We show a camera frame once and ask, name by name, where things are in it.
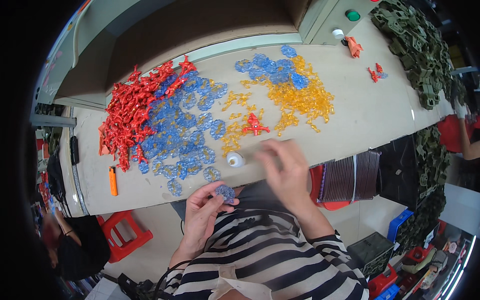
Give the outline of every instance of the orange rag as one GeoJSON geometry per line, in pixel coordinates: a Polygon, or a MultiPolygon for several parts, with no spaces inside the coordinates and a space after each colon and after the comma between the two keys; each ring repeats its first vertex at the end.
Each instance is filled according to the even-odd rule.
{"type": "Polygon", "coordinates": [[[100,138],[99,138],[100,147],[98,149],[98,155],[102,156],[103,154],[110,153],[107,145],[105,145],[105,143],[103,142],[103,139],[106,137],[106,135],[105,135],[105,125],[103,125],[103,124],[100,125],[100,127],[98,128],[98,135],[100,135],[100,138]]]}
{"type": "Polygon", "coordinates": [[[357,44],[357,41],[353,36],[346,36],[345,40],[348,42],[348,47],[350,48],[350,53],[354,58],[360,58],[360,50],[363,51],[363,48],[360,44],[357,44]]]}

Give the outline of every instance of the blue plastic crate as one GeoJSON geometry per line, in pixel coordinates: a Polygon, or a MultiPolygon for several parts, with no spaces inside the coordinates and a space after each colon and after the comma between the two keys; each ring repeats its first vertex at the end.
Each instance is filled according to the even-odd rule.
{"type": "Polygon", "coordinates": [[[388,227],[388,235],[387,239],[389,239],[391,242],[395,243],[395,238],[396,238],[396,232],[400,225],[402,225],[403,222],[405,222],[411,215],[413,215],[413,212],[409,211],[408,209],[404,210],[398,217],[392,220],[390,222],[390,226],[388,227]]]}
{"type": "Polygon", "coordinates": [[[380,296],[378,296],[374,300],[392,300],[393,298],[395,298],[399,290],[400,288],[397,285],[392,284],[388,289],[386,289],[383,293],[380,294],[380,296]]]}

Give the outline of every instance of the worker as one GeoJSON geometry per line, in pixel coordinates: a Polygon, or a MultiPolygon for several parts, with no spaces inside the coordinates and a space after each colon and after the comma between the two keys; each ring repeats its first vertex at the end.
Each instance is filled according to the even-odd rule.
{"type": "Polygon", "coordinates": [[[428,266],[430,271],[439,273],[447,266],[448,256],[447,252],[442,250],[437,250],[437,248],[432,248],[428,252],[424,260],[415,265],[403,265],[402,270],[409,273],[415,274],[424,267],[428,266]]]}
{"type": "Polygon", "coordinates": [[[480,116],[472,125],[467,125],[465,116],[468,110],[465,105],[460,105],[455,100],[456,115],[449,115],[445,120],[438,122],[437,127],[440,131],[440,144],[445,145],[448,151],[462,153],[466,160],[472,160],[480,157],[480,141],[470,142],[475,130],[480,128],[480,116]]]}
{"type": "Polygon", "coordinates": [[[272,196],[266,183],[236,190],[233,206],[215,193],[222,181],[193,192],[160,299],[367,300],[363,274],[310,199],[300,148],[292,140],[270,139],[262,146],[256,158],[272,196]]]}
{"type": "Polygon", "coordinates": [[[110,258],[110,248],[95,216],[65,218],[55,207],[43,217],[42,242],[51,267],[66,280],[80,280],[100,272],[110,258]]]}

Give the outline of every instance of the white glue bottle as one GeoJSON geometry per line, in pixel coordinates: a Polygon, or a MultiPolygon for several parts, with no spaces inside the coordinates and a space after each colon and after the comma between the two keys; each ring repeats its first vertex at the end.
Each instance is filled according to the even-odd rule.
{"type": "Polygon", "coordinates": [[[245,165],[245,158],[238,152],[228,152],[227,163],[234,168],[243,167],[245,165]]]}

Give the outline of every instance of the orange lighter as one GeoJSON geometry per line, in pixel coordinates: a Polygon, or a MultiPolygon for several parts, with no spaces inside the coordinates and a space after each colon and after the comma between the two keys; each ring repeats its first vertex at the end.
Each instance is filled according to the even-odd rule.
{"type": "Polygon", "coordinates": [[[110,177],[110,193],[114,196],[118,196],[117,175],[115,175],[115,167],[110,167],[110,169],[108,170],[108,176],[110,177]]]}

